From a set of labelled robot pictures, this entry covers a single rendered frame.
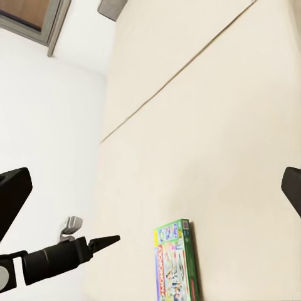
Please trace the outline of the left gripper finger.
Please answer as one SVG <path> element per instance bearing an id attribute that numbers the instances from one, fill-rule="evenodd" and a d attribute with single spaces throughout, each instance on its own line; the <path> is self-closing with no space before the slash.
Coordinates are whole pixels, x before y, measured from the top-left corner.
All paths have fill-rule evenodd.
<path id="1" fill-rule="evenodd" d="M 120 240 L 120 235 L 106 236 L 104 238 L 91 239 L 88 243 L 88 250 L 90 257 L 93 258 L 93 254 L 97 251 L 104 249 Z"/>

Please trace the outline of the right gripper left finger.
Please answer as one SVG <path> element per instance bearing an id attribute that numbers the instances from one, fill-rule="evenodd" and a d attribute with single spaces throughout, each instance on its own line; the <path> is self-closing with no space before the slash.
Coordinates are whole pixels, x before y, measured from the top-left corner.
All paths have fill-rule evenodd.
<path id="1" fill-rule="evenodd" d="M 0 242 L 32 191 L 27 167 L 0 174 Z"/>

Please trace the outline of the board game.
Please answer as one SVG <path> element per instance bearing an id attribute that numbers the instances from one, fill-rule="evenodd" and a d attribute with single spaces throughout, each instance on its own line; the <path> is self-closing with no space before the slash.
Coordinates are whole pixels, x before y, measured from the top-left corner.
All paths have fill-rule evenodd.
<path id="1" fill-rule="evenodd" d="M 157 301 L 199 301 L 188 219 L 154 229 Z"/>

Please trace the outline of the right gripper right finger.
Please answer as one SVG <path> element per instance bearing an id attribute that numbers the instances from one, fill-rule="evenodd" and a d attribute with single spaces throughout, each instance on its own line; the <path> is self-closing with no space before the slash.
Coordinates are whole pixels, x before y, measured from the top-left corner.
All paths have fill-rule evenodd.
<path id="1" fill-rule="evenodd" d="M 301 169 L 286 167 L 281 190 L 301 217 Z"/>

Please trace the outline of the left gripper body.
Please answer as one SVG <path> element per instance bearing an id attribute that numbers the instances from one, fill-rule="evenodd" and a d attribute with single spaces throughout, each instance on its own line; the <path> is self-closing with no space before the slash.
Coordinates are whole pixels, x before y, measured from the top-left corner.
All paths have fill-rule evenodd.
<path id="1" fill-rule="evenodd" d="M 69 272 L 91 260 L 87 238 L 74 238 L 74 241 L 61 242 L 43 249 L 48 264 L 48 278 Z"/>

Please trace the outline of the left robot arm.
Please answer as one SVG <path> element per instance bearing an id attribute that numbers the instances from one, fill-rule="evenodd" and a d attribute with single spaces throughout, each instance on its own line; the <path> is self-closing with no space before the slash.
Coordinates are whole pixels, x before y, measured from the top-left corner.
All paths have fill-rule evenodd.
<path id="1" fill-rule="evenodd" d="M 0 254 L 0 292 L 17 288 L 13 261 L 15 258 L 22 258 L 24 281 L 27 286 L 78 268 L 79 265 L 90 261 L 94 253 L 120 240 L 120 235 L 91 239 L 89 243 L 85 236 L 75 239 L 72 234 L 80 230 L 82 223 L 81 218 L 67 216 L 60 224 L 56 245 L 34 253 L 23 250 Z"/>

